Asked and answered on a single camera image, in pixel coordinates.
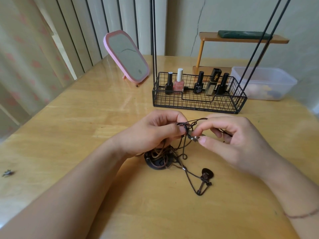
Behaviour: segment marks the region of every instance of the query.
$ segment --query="pink nail polish bottle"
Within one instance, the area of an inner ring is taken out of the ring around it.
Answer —
[[[179,68],[177,71],[177,80],[174,82],[174,91],[183,91],[184,90],[184,81],[183,77],[183,69]]]

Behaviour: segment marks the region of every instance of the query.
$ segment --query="plastic container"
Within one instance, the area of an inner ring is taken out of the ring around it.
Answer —
[[[245,77],[241,81],[241,88],[244,88],[253,68],[248,68]],[[245,67],[233,67],[231,76],[239,82]],[[256,68],[251,77],[245,94],[249,99],[258,100],[281,100],[290,89],[297,84],[297,80],[287,72],[279,68]]]

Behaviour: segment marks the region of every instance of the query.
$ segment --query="nail polish bottle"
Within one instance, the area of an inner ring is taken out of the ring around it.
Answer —
[[[169,72],[168,73],[168,77],[167,77],[167,83],[165,85],[165,94],[169,95],[172,93],[173,91],[173,72]]]
[[[205,95],[212,96],[215,88],[217,87],[217,83],[219,80],[219,77],[221,76],[221,69],[213,68],[213,72],[209,78],[209,82],[207,84],[207,87],[205,89]]]
[[[221,79],[220,85],[217,86],[217,91],[216,91],[217,95],[222,95],[225,93],[227,88],[226,83],[227,83],[228,76],[229,76],[229,73],[224,73],[223,78]]]
[[[184,90],[184,81],[182,80],[183,77],[183,69],[179,68],[177,70],[177,80],[174,82],[174,91],[183,91]]]
[[[204,72],[200,71],[198,74],[197,82],[194,84],[194,89],[193,89],[194,93],[201,93],[202,92],[203,86],[204,86],[203,77],[204,77]]]

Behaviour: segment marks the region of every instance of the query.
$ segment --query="mirror frame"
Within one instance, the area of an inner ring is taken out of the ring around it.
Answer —
[[[118,59],[118,57],[115,55],[115,52],[113,51],[113,49],[111,48],[110,44],[109,44],[109,38],[119,35],[119,34],[123,34],[125,35],[130,42],[133,44],[136,52],[139,54],[139,56],[141,57],[142,61],[145,63],[146,67],[147,67],[147,72],[144,76],[142,76],[142,79],[140,80],[136,80],[134,79],[134,77],[131,76],[130,72],[124,67],[124,65],[122,64],[122,62]],[[124,73],[124,77],[123,78],[128,78],[130,81],[132,81],[135,84],[141,83],[143,80],[145,80],[145,78],[149,75],[150,73],[150,68],[146,62],[146,60],[144,59],[144,57],[142,56],[141,52],[138,50],[137,46],[134,44],[132,38],[124,31],[122,30],[118,30],[118,31],[114,31],[114,32],[110,32],[108,34],[105,35],[104,39],[103,39],[103,43],[104,46],[106,48],[106,50],[108,51],[108,53],[110,54],[110,56],[113,58],[113,60],[115,61],[115,63],[118,65],[118,67],[122,70],[122,72]]]

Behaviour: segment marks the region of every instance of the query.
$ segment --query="floral curtain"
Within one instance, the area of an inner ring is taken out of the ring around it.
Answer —
[[[0,140],[74,79],[34,0],[0,4]]]

